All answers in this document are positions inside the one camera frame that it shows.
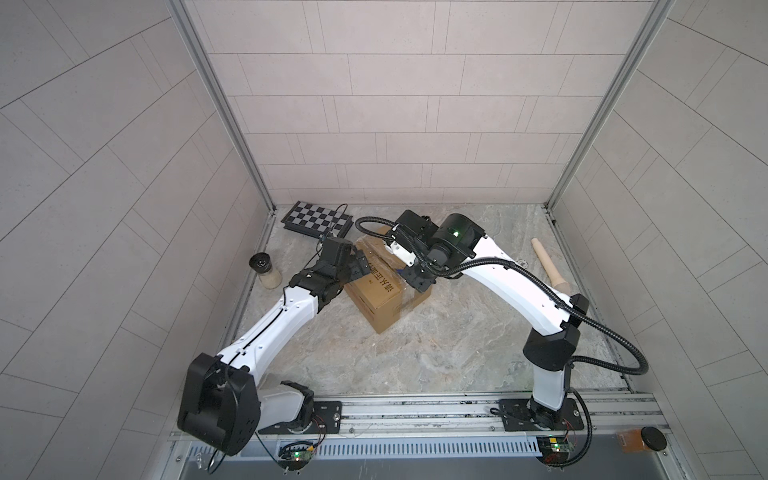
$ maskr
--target cardboard box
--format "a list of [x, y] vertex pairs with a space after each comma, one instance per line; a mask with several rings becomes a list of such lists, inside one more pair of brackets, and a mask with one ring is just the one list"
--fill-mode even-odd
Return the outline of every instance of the cardboard box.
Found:
[[395, 265], [397, 263], [394, 261], [399, 262], [401, 266], [405, 266], [405, 264], [391, 253], [386, 252], [383, 247], [381, 249], [375, 248], [367, 239], [358, 240], [355, 245], [365, 252], [371, 273], [354, 282], [347, 283], [344, 290], [363, 316], [367, 318], [376, 333], [381, 333], [398, 321], [400, 317], [429, 298], [432, 294], [432, 288], [430, 287], [424, 293], [419, 293], [411, 288], [380, 254], [383, 251], [383, 253], [390, 255], [391, 258], [387, 260]]

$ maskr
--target checkered board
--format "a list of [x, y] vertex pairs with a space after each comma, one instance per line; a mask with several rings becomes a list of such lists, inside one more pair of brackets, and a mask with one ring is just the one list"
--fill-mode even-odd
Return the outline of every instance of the checkered board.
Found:
[[335, 213], [329, 208], [307, 202], [296, 202], [281, 221], [288, 230], [315, 238], [320, 238], [320, 235], [323, 235], [334, 223], [331, 234], [334, 237], [344, 238], [352, 226], [351, 215]]

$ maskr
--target wooden stick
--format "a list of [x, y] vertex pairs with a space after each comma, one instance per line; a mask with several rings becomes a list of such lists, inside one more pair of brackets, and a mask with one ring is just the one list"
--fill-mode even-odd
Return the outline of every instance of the wooden stick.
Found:
[[554, 266], [554, 263], [552, 263], [552, 259], [549, 257], [547, 250], [544, 249], [544, 245], [541, 245], [538, 238], [531, 239], [531, 244], [533, 245], [533, 251], [536, 252], [538, 259], [541, 261], [541, 265], [549, 276], [549, 282], [551, 283], [552, 288], [558, 292], [565, 293], [566, 295], [571, 295], [571, 285], [565, 281], [565, 278], [558, 272], [558, 269]]

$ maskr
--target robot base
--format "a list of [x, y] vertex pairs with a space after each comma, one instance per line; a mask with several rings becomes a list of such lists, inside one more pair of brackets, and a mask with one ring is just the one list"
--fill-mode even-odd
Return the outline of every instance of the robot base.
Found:
[[[508, 415], [502, 416], [505, 432], [540, 432], [541, 428], [531, 421], [531, 411], [528, 409], [528, 399], [501, 399], [498, 409]], [[562, 429], [566, 429], [566, 420], [573, 430], [583, 430], [584, 422], [578, 410], [576, 400], [566, 398], [560, 409]]]
[[[341, 426], [341, 402], [314, 402], [314, 414], [319, 416], [322, 420], [320, 425], [324, 425], [325, 429], [323, 433], [339, 433]], [[259, 430], [259, 435], [293, 435], [299, 434], [298, 432], [292, 432], [288, 428], [289, 424], [285, 422], [276, 423], [275, 425], [266, 427]], [[315, 422], [310, 422], [309, 427], [300, 433], [301, 435], [318, 435], [319, 431]]]

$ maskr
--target chessboard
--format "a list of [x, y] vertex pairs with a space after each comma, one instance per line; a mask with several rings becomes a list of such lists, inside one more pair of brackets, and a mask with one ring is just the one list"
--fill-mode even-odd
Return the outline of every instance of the chessboard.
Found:
[[310, 237], [320, 238], [322, 235], [326, 235], [329, 227], [332, 227], [331, 235], [344, 238], [352, 226], [352, 216], [342, 214], [342, 211], [343, 209], [335, 211], [320, 205], [299, 201], [293, 205], [293, 208], [281, 221], [286, 229]]

